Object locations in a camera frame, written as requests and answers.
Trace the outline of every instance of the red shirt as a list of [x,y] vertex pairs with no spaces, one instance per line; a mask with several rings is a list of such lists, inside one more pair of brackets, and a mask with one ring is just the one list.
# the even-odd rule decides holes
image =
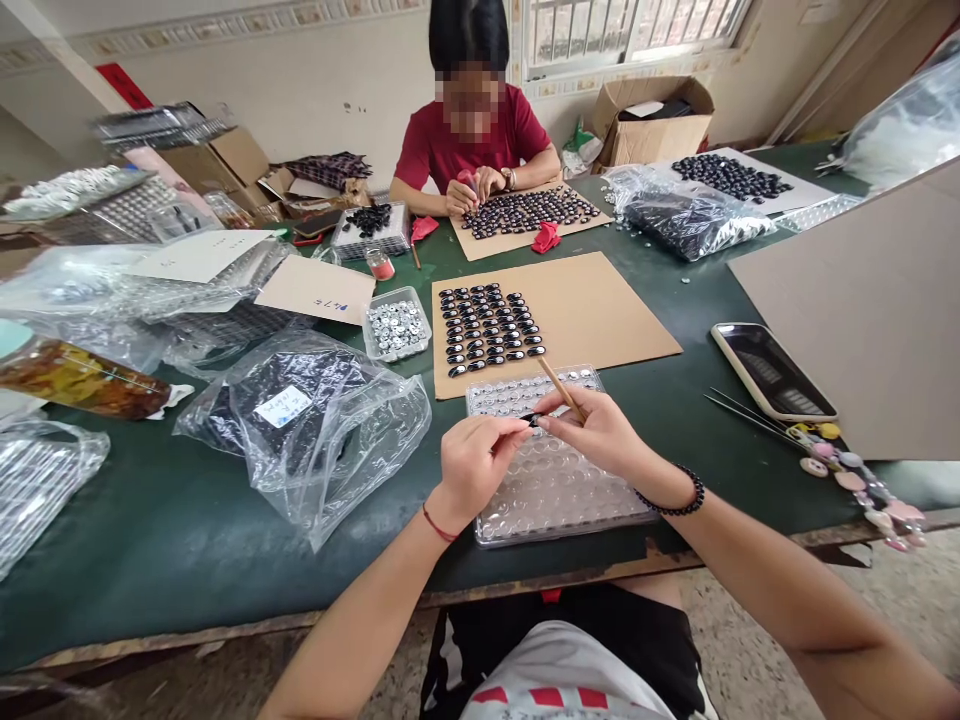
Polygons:
[[441,193],[461,170],[486,165],[497,170],[519,167],[550,145],[550,136],[533,114],[520,88],[507,85],[490,127],[491,142],[462,142],[443,120],[443,104],[424,105],[410,116],[394,176],[414,190],[432,177]]

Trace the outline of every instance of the plaid cloth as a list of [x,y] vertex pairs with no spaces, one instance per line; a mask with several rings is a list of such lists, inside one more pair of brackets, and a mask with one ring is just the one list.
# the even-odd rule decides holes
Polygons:
[[336,155],[308,155],[283,165],[298,178],[312,180],[344,192],[347,189],[347,178],[365,178],[373,175],[373,169],[363,161],[365,157],[366,155],[354,155],[349,152]]

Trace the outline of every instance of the watch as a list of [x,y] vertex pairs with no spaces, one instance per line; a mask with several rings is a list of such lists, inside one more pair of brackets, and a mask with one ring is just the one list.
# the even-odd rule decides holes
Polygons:
[[507,181],[507,190],[511,191],[517,187],[517,175],[513,172],[513,168],[500,168],[500,174],[503,175],[503,179]]

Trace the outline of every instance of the green table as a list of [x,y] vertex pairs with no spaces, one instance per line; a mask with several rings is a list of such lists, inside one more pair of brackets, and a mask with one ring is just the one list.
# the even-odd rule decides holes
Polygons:
[[[761,155],[794,174],[823,146]],[[837,191],[862,191],[826,178]],[[602,204],[599,178],[574,183]],[[604,386],[657,451],[701,474],[734,505],[811,547],[875,537],[849,494],[803,473],[783,443],[714,407],[709,386],[748,401],[708,337],[721,321],[760,322],[728,260],[782,236],[682,263],[642,237],[612,227],[577,233],[546,257],[521,249],[468,263],[447,222],[421,246],[423,270],[395,260],[380,292],[413,285],[429,306],[431,282],[518,264],[603,251],[683,347],[683,354],[601,372]],[[689,284],[680,282],[689,278]],[[322,323],[362,347],[359,329]],[[432,355],[397,365],[423,375],[433,396]],[[186,381],[176,373],[167,379]],[[438,482],[440,437],[462,419],[462,398],[434,403],[430,431],[409,462],[350,515],[314,555],[247,483],[244,463],[199,442],[172,437],[177,412],[162,422],[122,423],[58,410],[55,417],[110,434],[113,449],[27,556],[0,583],[0,671],[61,664],[221,640],[312,622],[419,509]],[[886,463],[878,474],[934,528],[958,524],[960,464]],[[549,543],[481,550],[470,533],[442,558],[424,603],[442,603],[697,563],[665,523]]]

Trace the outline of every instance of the black hair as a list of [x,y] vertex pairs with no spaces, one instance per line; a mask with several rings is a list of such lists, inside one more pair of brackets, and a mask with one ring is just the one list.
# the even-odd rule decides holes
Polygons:
[[510,60],[507,14],[502,0],[433,0],[430,62],[443,77],[464,63],[504,72]]

